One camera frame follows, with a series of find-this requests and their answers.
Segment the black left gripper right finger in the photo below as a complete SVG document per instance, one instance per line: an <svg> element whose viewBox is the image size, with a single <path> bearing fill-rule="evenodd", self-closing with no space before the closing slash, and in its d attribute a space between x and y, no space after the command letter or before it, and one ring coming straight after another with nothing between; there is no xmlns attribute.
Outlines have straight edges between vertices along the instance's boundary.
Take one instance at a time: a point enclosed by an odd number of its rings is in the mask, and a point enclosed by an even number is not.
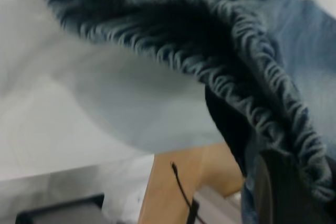
<svg viewBox="0 0 336 224"><path fill-rule="evenodd" d="M256 159L256 212L259 223L335 223L335 201L315 200L293 158L276 151Z"/></svg>

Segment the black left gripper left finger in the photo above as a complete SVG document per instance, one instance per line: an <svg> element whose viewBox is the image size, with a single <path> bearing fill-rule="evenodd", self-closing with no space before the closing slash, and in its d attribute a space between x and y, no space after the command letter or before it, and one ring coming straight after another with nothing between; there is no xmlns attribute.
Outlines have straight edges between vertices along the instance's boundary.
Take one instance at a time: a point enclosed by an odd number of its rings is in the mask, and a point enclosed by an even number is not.
<svg viewBox="0 0 336 224"><path fill-rule="evenodd" d="M205 88L205 101L212 120L227 143L242 175L246 177L253 170L257 154L255 130L244 116L208 87Z"/></svg>

